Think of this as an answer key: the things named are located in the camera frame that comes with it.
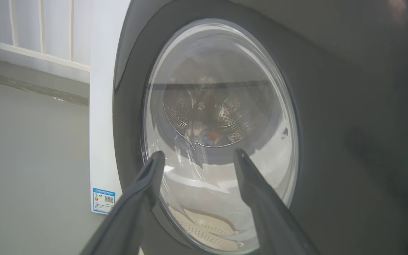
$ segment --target label sticker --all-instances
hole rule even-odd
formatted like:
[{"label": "label sticker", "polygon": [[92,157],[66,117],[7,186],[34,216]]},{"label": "label sticker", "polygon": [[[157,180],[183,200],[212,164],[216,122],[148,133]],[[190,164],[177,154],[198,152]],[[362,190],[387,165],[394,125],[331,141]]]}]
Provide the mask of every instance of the label sticker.
[{"label": "label sticker", "polygon": [[92,208],[96,213],[108,214],[114,206],[115,193],[92,188]]}]

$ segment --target floor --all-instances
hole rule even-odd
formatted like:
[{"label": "floor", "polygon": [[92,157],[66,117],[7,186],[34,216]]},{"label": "floor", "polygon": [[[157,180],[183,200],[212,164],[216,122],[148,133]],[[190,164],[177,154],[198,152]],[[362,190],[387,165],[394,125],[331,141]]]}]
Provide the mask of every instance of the floor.
[{"label": "floor", "polygon": [[0,255],[78,254],[89,202],[89,108],[0,85]]}]

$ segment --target front-load washing machine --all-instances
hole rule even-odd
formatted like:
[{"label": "front-load washing machine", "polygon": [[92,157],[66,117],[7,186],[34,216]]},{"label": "front-load washing machine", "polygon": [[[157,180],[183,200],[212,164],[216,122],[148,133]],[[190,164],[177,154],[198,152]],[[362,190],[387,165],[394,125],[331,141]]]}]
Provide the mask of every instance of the front-load washing machine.
[{"label": "front-load washing machine", "polygon": [[408,254],[408,1],[95,8],[91,171],[166,158],[145,254],[256,252],[236,148],[321,254]]}]

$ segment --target baseboard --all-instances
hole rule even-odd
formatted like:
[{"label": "baseboard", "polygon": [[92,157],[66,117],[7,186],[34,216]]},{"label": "baseboard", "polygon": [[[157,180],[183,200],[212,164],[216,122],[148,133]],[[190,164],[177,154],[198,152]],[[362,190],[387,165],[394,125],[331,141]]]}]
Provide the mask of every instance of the baseboard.
[{"label": "baseboard", "polygon": [[89,98],[89,84],[0,61],[0,76],[27,84]]},{"label": "baseboard", "polygon": [[60,90],[50,89],[48,87],[42,87],[37,84],[22,82],[2,75],[0,75],[0,84],[23,91],[36,92],[38,94],[53,97],[56,100],[89,107],[89,98],[81,97],[69,92],[63,92]]},{"label": "baseboard", "polygon": [[0,42],[0,61],[89,84],[90,67]]}]

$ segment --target white wall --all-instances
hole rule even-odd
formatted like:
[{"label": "white wall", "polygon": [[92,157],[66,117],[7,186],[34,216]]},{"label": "white wall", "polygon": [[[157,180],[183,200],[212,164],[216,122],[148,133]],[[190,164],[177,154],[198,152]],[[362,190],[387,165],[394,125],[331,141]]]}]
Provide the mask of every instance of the white wall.
[{"label": "white wall", "polygon": [[0,60],[89,83],[93,3],[0,0]]}]

